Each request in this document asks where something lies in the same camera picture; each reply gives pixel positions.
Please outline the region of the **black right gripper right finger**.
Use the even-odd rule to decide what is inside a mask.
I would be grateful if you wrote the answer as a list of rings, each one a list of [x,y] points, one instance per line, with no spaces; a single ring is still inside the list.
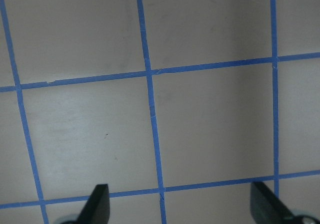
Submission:
[[[283,202],[263,182],[250,185],[250,214],[256,224],[299,224]]]

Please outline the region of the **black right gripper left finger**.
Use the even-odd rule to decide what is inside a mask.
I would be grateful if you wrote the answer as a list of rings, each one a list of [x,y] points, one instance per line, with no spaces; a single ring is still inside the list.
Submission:
[[[99,184],[95,186],[75,223],[107,224],[110,219],[110,212],[108,184]]]

